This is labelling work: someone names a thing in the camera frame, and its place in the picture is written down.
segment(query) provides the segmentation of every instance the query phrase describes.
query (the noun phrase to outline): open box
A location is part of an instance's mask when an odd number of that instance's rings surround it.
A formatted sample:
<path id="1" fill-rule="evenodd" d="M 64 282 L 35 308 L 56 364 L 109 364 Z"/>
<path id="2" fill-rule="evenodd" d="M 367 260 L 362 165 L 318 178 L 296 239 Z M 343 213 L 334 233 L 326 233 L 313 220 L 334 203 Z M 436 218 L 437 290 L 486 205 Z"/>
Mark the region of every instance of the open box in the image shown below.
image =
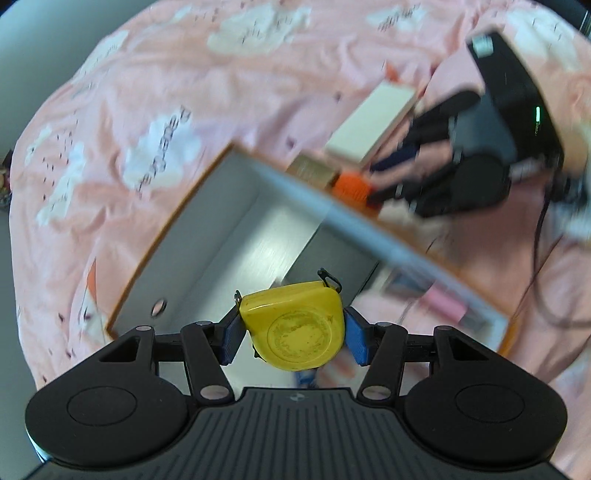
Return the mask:
<path id="1" fill-rule="evenodd" d="M 235 146 L 171 217 L 118 303 L 109 333 L 137 325 L 174 333 L 191 322 L 217 322 L 233 307 L 236 290 L 246 295 L 277 280 L 315 280 L 321 267 L 341 276 L 344 304 L 363 289 L 379 288 L 393 268 L 437 282 L 479 319 L 473 336 L 506 353 L 507 316 L 458 276 L 364 212 Z M 292 372 L 254 357 L 248 333 L 224 370 L 237 393 L 247 385 L 294 386 Z M 160 375 L 187 392 L 182 364 L 161 364 Z"/>

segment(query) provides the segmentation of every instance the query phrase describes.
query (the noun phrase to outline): white cloud print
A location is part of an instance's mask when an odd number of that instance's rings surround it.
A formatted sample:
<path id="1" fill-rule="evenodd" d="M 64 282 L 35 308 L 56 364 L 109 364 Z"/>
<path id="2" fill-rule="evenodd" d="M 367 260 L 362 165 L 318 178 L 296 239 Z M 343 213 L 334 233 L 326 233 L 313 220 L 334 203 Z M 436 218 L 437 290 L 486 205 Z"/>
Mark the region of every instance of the white cloud print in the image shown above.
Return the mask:
<path id="1" fill-rule="evenodd" d="M 129 32 L 127 30 L 121 30 L 108 37 L 103 38 L 92 51 L 86 61 L 82 64 L 82 67 L 76 72 L 72 82 L 76 83 L 82 80 L 86 75 L 91 73 L 95 68 L 98 67 L 103 61 L 109 58 L 114 53 L 117 53 L 123 45 Z"/>
<path id="2" fill-rule="evenodd" d="M 304 30 L 310 12 L 307 7 L 287 10 L 278 5 L 260 5 L 224 20 L 220 30 L 207 39 L 207 46 L 224 55 L 268 54 Z"/>
<path id="3" fill-rule="evenodd" d="M 515 9 L 506 14 L 515 28 L 514 44 L 522 54 L 542 60 L 553 59 L 564 69 L 581 69 L 573 45 L 575 30 L 562 18 L 546 8 Z"/>
<path id="4" fill-rule="evenodd" d="M 412 31 L 418 30 L 421 27 L 423 18 L 426 15 L 427 10 L 420 4 L 417 4 L 409 8 L 392 7 L 385 10 L 378 10 L 365 17 L 365 21 L 380 31 L 386 31 L 390 28 Z"/>
<path id="5" fill-rule="evenodd" d="M 191 128 L 191 112 L 181 107 L 161 115 L 125 157 L 123 181 L 131 190 L 144 192 L 173 187 L 181 182 L 184 166 L 201 152 L 201 138 Z"/>
<path id="6" fill-rule="evenodd" d="M 37 223 L 39 225 L 48 225 L 52 220 L 65 218 L 70 208 L 74 189 L 82 182 L 82 173 L 86 166 L 84 144 L 77 143 L 74 145 L 68 159 L 70 160 L 68 168 L 57 182 L 56 188 L 47 199 L 46 205 L 37 213 Z"/>

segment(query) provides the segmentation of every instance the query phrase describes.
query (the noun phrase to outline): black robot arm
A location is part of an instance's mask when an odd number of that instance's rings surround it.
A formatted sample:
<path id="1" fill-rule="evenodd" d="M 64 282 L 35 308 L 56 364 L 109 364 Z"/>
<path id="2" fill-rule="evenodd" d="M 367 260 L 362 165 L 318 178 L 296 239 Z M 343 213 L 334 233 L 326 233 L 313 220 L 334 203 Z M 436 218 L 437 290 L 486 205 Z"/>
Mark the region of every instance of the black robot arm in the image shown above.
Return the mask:
<path id="1" fill-rule="evenodd" d="M 406 200 L 431 217 L 497 205 L 519 180 L 559 170 L 564 152 L 535 82 L 498 32 L 468 43 L 485 83 L 451 95 L 415 118 L 400 148 L 370 166 L 384 171 L 416 156 L 422 145 L 449 140 L 452 161 L 423 179 L 406 179 L 375 192 L 371 203 Z"/>

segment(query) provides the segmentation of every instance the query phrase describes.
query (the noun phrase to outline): orange object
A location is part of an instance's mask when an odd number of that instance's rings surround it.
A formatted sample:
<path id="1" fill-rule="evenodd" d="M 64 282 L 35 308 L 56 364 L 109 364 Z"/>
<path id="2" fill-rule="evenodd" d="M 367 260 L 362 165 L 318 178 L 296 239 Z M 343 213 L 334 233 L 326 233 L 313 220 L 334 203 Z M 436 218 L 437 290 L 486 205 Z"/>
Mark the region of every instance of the orange object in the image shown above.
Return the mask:
<path id="1" fill-rule="evenodd" d="M 368 205 L 368 197 L 373 190 L 369 182 L 359 174 L 343 172 L 336 180 L 332 193 L 350 205 L 380 210 L 381 205 Z"/>
<path id="2" fill-rule="evenodd" d="M 388 61 L 386 62 L 386 80 L 392 83 L 398 83 L 400 81 L 398 71 Z"/>

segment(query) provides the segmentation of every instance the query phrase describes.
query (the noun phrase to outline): white block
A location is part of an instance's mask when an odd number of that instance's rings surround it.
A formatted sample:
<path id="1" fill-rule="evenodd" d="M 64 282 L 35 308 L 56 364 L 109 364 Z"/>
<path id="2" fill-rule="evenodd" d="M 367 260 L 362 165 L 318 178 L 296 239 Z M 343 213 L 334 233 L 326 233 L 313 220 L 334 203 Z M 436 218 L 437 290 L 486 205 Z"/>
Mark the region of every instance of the white block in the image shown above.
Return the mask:
<path id="1" fill-rule="evenodd" d="M 330 137 L 324 149 L 356 163 L 366 162 L 413 107 L 416 94 L 406 85 L 380 83 Z"/>

